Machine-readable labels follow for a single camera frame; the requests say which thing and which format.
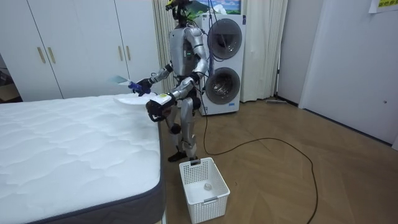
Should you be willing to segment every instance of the white door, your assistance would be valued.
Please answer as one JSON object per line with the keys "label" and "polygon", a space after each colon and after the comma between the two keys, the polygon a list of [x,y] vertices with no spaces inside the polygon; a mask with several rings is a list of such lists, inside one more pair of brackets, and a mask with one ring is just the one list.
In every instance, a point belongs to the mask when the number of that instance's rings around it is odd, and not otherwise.
{"label": "white door", "polygon": [[[165,66],[159,65],[152,0],[115,2],[130,78],[133,81],[149,78],[152,72]],[[155,84],[152,91],[161,93],[161,83]]]}
{"label": "white door", "polygon": [[130,93],[109,80],[128,78],[114,1],[28,2],[64,98]]}
{"label": "white door", "polygon": [[0,1],[0,32],[0,53],[22,99],[62,98],[25,0]]}
{"label": "white door", "polygon": [[302,106],[393,143],[398,135],[398,11],[326,0]]}

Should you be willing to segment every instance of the mattress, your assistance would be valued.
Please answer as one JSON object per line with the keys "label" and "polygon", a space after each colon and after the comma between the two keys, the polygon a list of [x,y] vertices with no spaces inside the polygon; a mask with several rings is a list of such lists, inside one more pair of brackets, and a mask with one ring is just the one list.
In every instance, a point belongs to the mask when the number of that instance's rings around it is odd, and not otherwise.
{"label": "mattress", "polygon": [[0,223],[159,221],[159,127],[132,97],[0,105]]}

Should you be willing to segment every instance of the quilted mattress surface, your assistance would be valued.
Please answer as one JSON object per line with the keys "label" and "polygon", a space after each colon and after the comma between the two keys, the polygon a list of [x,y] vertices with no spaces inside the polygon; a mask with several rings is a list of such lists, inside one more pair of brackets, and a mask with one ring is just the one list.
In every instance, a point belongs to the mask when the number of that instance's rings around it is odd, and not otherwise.
{"label": "quilted mattress surface", "polygon": [[160,180],[158,125],[99,96],[0,105],[0,223],[121,200]]}

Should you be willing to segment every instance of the white curtain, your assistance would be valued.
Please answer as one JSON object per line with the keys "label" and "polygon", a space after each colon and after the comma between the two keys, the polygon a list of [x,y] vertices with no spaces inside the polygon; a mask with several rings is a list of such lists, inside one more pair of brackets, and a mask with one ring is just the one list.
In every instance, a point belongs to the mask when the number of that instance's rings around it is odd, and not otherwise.
{"label": "white curtain", "polygon": [[[157,48],[159,51],[160,68],[170,63],[169,34],[177,25],[173,19],[172,11],[165,10],[169,0],[152,0],[154,4],[155,28],[157,36]],[[173,74],[162,81],[163,91],[168,92],[175,86]]]}
{"label": "white curtain", "polygon": [[241,101],[274,95],[288,0],[242,0],[247,16]]}

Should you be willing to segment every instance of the paper on wall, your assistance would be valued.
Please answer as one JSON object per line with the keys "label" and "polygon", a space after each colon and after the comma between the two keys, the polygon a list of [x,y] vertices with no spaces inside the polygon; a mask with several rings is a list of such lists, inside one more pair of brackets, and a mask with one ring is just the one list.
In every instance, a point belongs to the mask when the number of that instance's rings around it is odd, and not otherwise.
{"label": "paper on wall", "polygon": [[398,10],[398,0],[372,0],[369,13]]}

